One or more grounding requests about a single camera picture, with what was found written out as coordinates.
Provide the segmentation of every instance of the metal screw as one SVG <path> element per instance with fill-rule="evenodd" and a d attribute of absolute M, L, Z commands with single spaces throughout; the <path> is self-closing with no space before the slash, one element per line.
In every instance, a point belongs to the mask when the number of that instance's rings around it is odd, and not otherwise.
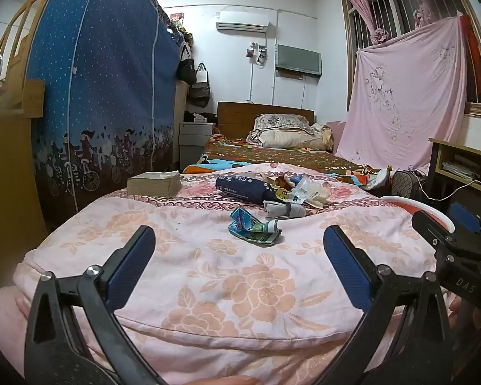
<path fill-rule="evenodd" d="M 52 273 L 51 272 L 45 272 L 44 274 L 41 275 L 41 280 L 43 282 L 50 281 L 52 279 Z"/>
<path fill-rule="evenodd" d="M 86 270 L 86 274 L 90 277 L 96 276 L 100 273 L 100 267 L 98 265 L 89 266 Z"/>
<path fill-rule="evenodd" d="M 378 266 L 377 271 L 380 275 L 383 275 L 383 276 L 388 276 L 392 272 L 392 270 L 387 265 Z"/>
<path fill-rule="evenodd" d="M 436 281 L 436 275 L 433 272 L 426 272 L 426 279 L 429 282 L 434 282 Z"/>

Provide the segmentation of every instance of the gray cloth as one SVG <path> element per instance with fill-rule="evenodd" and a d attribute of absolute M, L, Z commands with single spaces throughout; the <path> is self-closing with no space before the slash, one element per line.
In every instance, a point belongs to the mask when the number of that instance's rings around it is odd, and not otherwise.
<path fill-rule="evenodd" d="M 306 216 L 306 209 L 299 204 L 264 201 L 264 211 L 269 218 L 301 218 Z"/>

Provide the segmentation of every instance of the wooden headboard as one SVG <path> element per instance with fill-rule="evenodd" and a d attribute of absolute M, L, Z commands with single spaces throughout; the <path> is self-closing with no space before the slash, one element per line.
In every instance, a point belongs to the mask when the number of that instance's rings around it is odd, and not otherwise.
<path fill-rule="evenodd" d="M 245 139 L 260 114 L 298 114 L 315 123 L 315 112 L 291 107 L 267 106 L 247 102 L 218 102 L 217 126 L 227 139 Z"/>

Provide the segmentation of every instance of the blue gripper pad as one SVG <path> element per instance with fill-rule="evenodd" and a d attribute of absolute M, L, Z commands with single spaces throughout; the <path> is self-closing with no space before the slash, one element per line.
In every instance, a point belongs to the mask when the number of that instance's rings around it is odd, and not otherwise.
<path fill-rule="evenodd" d="M 102 276 L 109 311 L 119 310 L 127 304 L 154 251 L 153 229 L 140 226 L 128 243 L 109 257 Z"/>
<path fill-rule="evenodd" d="M 465 227 L 471 233 L 481 233 L 481 224 L 476 216 L 470 213 L 460 203 L 451 204 L 449 216 Z"/>
<path fill-rule="evenodd" d="M 328 227 L 324 231 L 323 240 L 326 255 L 341 280 L 351 304 L 367 312 L 372 306 L 373 286 L 367 271 L 360 266 L 355 256 L 356 248 L 339 226 Z"/>

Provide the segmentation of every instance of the white drawer cabinet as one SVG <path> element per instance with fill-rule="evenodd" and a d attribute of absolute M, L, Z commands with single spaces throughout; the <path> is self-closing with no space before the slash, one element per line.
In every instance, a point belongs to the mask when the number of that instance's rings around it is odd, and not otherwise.
<path fill-rule="evenodd" d="M 180 123 L 180 170 L 196 164 L 205 150 L 214 123 Z"/>

